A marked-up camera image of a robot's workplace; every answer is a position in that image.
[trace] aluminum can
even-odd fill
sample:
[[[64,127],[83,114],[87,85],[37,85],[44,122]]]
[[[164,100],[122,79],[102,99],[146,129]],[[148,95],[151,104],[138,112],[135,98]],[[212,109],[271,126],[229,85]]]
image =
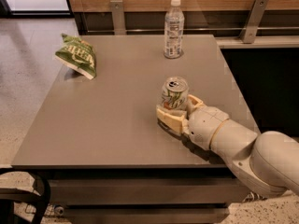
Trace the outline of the aluminum can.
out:
[[[162,107],[185,110],[188,98],[188,83],[182,77],[170,77],[162,87]]]

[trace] green snack bag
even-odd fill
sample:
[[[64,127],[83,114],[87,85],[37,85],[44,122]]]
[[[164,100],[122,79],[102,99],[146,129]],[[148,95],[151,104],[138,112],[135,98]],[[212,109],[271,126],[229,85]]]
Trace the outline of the green snack bag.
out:
[[[67,67],[88,79],[96,76],[93,46],[79,37],[62,34],[64,46],[55,52],[56,58]]]

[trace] floor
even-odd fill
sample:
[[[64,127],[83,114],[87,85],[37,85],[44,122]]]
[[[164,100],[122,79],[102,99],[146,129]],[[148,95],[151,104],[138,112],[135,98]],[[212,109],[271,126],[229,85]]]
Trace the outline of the floor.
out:
[[[0,19],[0,168],[11,163],[62,66],[54,58],[61,33],[78,35],[74,20]],[[30,189],[31,184],[27,174],[0,176],[0,187]],[[30,206],[16,207],[18,215],[32,216]],[[51,208],[45,223],[70,223]],[[276,199],[233,203],[222,224],[298,223],[298,208],[299,197],[288,191]]]

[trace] bottle cap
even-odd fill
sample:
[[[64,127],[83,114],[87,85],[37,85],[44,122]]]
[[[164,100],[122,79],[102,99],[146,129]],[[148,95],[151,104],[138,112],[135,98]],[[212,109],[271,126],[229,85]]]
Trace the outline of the bottle cap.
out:
[[[172,7],[180,6],[180,0],[171,0],[171,6]]]

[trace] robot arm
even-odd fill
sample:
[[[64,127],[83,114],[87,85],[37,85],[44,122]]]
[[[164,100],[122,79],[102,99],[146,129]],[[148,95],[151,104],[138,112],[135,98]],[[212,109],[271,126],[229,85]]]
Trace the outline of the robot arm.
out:
[[[197,146],[218,154],[232,173],[254,192],[277,197],[290,189],[299,195],[299,144],[287,135],[267,132],[258,137],[257,133],[231,120],[228,114],[206,106],[191,95],[187,111],[168,111],[157,106],[157,117]]]

